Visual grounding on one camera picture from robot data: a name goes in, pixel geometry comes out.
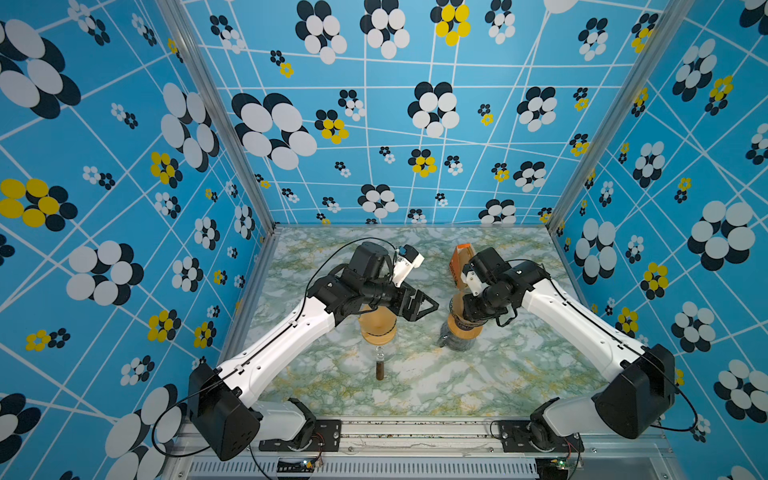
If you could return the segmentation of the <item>grey glass pitcher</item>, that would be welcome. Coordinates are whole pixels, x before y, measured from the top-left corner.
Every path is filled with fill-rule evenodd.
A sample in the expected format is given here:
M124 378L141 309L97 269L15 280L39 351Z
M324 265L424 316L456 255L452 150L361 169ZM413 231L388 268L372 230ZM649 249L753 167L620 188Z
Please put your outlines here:
M470 350L475 345L475 343L475 339L459 338L448 332L446 334L442 334L439 337L437 346L440 348L448 348L456 352L465 352Z

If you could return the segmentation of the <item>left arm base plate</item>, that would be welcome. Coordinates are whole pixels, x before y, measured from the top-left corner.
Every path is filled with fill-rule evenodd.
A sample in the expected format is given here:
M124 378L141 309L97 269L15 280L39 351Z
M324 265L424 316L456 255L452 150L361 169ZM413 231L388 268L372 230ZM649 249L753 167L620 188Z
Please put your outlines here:
M260 452L338 452L343 422L339 419L318 419L311 424L312 430L303 427L294 439L261 440Z

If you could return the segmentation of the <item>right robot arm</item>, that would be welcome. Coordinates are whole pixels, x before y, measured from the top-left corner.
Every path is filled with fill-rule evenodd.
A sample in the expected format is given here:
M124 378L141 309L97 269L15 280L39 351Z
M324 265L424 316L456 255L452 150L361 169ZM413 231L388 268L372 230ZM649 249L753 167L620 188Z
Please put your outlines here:
M472 325L518 309L537 316L581 352L607 384L571 399L554 398L530 416L532 443L549 450L559 439L613 432L636 439L675 403L675 359L661 345L646 347L581 305L532 260L504 260L493 248L474 255L461 269L469 291L461 317Z

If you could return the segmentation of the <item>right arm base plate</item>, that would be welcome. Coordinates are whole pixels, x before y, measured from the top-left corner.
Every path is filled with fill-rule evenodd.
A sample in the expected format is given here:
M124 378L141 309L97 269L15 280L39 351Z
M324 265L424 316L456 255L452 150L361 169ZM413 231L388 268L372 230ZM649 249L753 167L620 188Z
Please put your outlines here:
M583 453L585 448L578 435L541 439L530 430L527 420L493 420L489 426L490 435L501 443L504 453L541 453L568 455Z

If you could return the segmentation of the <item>orange coffee filter pack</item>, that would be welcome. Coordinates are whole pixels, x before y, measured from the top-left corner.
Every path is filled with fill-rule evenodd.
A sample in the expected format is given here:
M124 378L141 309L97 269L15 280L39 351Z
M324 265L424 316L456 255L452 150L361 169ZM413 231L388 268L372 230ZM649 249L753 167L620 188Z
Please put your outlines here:
M460 244L454 248L449 262L449 269L459 291L462 291L467 287L462 279L463 269L474 255L475 250L471 243Z

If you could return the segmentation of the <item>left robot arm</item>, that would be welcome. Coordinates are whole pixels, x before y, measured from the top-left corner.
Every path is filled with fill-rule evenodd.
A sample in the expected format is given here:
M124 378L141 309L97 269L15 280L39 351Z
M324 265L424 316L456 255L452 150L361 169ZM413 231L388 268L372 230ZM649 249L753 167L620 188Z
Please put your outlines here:
M262 339L215 368L199 365L189 378L191 421L219 460L254 443L279 440L295 449L311 442L317 419L299 400L263 402L262 392L300 353L350 316L379 308L410 322L428 315L428 295L406 279L421 266L413 246L384 248L365 237L351 259L315 274L298 305Z

